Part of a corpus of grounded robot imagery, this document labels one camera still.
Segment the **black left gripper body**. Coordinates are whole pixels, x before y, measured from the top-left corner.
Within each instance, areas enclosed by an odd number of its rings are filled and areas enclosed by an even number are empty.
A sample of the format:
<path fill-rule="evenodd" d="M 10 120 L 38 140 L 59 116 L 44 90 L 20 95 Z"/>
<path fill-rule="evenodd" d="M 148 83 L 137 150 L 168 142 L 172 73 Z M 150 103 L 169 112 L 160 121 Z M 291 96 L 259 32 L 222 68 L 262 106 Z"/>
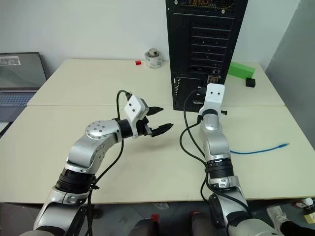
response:
<path fill-rule="evenodd" d="M 137 133 L 138 136 L 152 136 L 153 135 L 153 131 L 152 128 L 150 128 L 148 126 L 149 120 L 147 119 L 146 116 L 144 116 L 143 119 L 140 119 L 137 121 L 136 123 L 136 129 L 137 129 Z"/>

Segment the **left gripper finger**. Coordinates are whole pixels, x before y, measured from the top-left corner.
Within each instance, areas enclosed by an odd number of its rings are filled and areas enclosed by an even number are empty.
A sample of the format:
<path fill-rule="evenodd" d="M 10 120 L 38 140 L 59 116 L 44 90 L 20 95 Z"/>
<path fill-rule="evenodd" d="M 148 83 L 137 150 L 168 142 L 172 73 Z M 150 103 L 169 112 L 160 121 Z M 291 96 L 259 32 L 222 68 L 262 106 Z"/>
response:
<path fill-rule="evenodd" d="M 151 129 L 151 137 L 156 137 L 158 135 L 161 135 L 165 132 L 167 132 L 169 129 L 171 129 L 173 127 L 174 124 L 172 123 L 167 123 L 164 125 L 159 126 L 158 128 L 155 129 Z"/>
<path fill-rule="evenodd" d="M 161 111 L 163 111 L 162 107 L 157 107 L 157 106 L 150 107 L 148 112 L 147 112 L 147 116 L 155 115 L 155 114 L 157 114 L 158 112 L 161 112 Z"/>

